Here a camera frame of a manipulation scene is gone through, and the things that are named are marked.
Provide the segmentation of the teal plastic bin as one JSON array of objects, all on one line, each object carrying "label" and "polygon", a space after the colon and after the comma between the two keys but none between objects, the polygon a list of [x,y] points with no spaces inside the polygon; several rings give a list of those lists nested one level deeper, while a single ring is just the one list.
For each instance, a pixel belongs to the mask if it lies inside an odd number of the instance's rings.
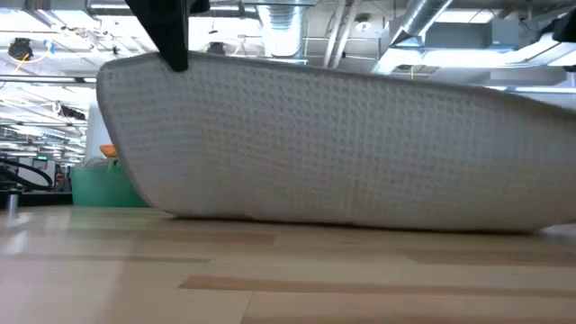
[{"label": "teal plastic bin", "polygon": [[71,168],[73,204],[90,207],[148,207],[122,169],[120,160],[111,167]]}]

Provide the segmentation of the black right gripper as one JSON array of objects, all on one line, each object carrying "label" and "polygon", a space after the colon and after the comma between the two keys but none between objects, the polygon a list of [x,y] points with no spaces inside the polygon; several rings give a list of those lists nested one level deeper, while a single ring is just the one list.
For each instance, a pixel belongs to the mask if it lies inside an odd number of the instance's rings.
[{"label": "black right gripper", "polygon": [[576,8],[556,19],[553,27],[553,40],[576,43]]}]

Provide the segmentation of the gray ceiling air unit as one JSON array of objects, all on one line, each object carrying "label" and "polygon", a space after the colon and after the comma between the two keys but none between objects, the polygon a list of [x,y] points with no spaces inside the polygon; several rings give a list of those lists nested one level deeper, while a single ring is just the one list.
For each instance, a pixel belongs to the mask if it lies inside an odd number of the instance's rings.
[{"label": "gray ceiling air unit", "polygon": [[519,26],[515,21],[486,23],[435,22],[426,32],[423,47],[433,50],[517,50]]}]

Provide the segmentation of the black ceiling-hung device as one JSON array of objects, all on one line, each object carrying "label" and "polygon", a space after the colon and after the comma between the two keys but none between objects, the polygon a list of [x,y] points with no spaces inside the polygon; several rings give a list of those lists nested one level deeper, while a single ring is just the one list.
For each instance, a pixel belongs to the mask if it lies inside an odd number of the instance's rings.
[{"label": "black ceiling-hung device", "polygon": [[33,57],[31,40],[28,38],[15,38],[8,47],[8,55],[16,60],[30,60]]}]

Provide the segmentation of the black aluminum table frame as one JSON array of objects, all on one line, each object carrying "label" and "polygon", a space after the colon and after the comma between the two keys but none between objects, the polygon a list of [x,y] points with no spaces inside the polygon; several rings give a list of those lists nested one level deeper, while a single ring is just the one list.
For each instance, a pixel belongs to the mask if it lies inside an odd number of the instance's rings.
[{"label": "black aluminum table frame", "polygon": [[12,195],[18,198],[19,207],[71,205],[73,203],[72,193],[0,191],[0,211],[7,208]]}]

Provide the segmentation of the silver ribbed ceiling duct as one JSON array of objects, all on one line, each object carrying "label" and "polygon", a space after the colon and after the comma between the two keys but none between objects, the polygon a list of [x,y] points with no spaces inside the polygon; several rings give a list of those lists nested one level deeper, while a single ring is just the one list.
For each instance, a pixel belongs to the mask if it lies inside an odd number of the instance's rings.
[{"label": "silver ribbed ceiling duct", "polygon": [[302,36],[307,8],[315,0],[257,0],[262,40],[267,56],[296,59],[302,55]]},{"label": "silver ribbed ceiling duct", "polygon": [[410,38],[426,33],[437,18],[454,0],[409,0],[407,10],[400,19],[400,25],[391,38],[395,46]]}]

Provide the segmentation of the white building column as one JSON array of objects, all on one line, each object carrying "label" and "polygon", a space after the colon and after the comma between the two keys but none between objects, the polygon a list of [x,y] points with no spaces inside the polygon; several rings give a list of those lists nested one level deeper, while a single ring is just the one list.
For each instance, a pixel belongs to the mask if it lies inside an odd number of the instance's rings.
[{"label": "white building column", "polygon": [[85,159],[104,158],[100,147],[111,143],[98,103],[93,99],[89,104],[88,110]]}]

